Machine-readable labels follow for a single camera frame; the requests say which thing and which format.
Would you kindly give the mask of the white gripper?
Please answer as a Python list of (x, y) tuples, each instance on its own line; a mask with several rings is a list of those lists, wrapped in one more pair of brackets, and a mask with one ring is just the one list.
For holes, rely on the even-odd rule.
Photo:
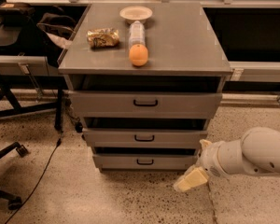
[(200, 144), (201, 150), (198, 153), (197, 160), (197, 165), (200, 167), (190, 167), (176, 180), (174, 189), (178, 192), (185, 192), (206, 184), (209, 176), (227, 176), (218, 158), (219, 148), (223, 142), (212, 143), (209, 140), (201, 139)]

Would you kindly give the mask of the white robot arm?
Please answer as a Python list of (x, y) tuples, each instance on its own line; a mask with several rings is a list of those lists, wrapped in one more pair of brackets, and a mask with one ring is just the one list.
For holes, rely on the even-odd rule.
[(280, 176), (280, 132), (255, 127), (238, 140), (212, 143), (202, 139), (197, 162), (174, 183), (185, 192), (208, 182), (211, 176)]

